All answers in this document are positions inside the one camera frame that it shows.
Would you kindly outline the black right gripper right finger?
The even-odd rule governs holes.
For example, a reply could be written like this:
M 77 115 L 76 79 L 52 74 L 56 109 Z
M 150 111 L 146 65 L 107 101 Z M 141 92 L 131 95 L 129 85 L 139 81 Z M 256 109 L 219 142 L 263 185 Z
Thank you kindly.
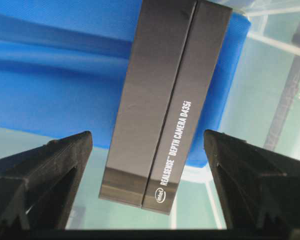
M 227 228 L 300 230 L 300 160 L 214 130 L 203 136 Z

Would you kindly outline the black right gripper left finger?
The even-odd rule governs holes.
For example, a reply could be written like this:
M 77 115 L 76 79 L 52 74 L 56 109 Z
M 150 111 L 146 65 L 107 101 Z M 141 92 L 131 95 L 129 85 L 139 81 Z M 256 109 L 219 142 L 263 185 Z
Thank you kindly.
M 64 229 L 93 148 L 83 131 L 0 159 L 0 230 Z

